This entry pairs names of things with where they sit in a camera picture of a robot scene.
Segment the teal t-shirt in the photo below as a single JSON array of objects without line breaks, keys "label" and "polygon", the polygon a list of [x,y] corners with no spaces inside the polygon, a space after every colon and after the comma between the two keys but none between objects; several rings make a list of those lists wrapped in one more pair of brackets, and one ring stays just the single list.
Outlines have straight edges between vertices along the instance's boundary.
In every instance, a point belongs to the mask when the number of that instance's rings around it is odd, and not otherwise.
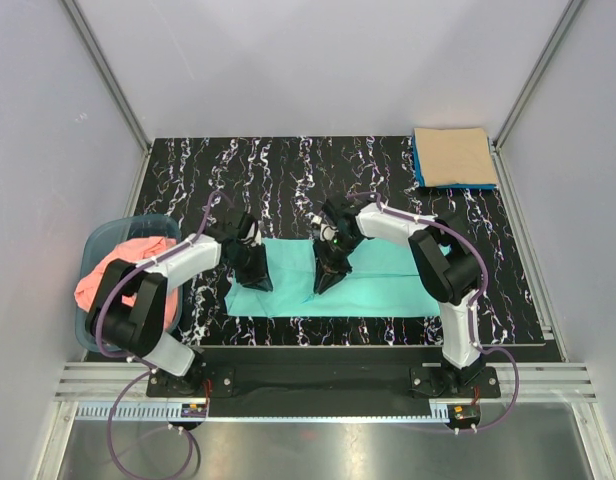
[{"label": "teal t-shirt", "polygon": [[233,283],[227,313],[251,317],[435,317],[438,302],[419,277],[409,249],[365,240],[350,255],[352,272],[323,294],[313,292],[315,259],[309,240],[264,240],[271,292]]}]

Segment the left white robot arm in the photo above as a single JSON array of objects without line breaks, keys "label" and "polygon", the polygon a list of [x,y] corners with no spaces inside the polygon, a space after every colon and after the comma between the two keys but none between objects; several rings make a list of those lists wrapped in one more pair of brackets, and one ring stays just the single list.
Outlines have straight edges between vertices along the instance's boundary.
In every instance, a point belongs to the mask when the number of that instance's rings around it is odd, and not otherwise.
[{"label": "left white robot arm", "polygon": [[127,354],[169,374],[184,396],[203,386],[203,357],[164,328],[167,297],[193,277],[226,265],[243,287],[270,292],[273,283],[258,220],[231,209],[162,254],[139,263],[111,261],[86,317],[101,353]]}]

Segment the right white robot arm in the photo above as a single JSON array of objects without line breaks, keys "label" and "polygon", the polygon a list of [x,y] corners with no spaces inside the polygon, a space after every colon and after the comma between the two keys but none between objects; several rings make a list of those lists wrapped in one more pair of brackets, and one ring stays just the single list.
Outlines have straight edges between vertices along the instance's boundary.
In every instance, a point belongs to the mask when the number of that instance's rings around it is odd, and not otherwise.
[{"label": "right white robot arm", "polygon": [[377,194],[356,194],[327,199],[310,224],[316,294],[352,272],[349,256],[363,241],[381,239],[408,248],[424,289],[440,307],[442,358],[448,365],[441,374],[443,387],[458,397],[476,387],[473,367],[483,355],[476,309],[488,286],[488,271],[460,219],[415,215],[389,207]]}]

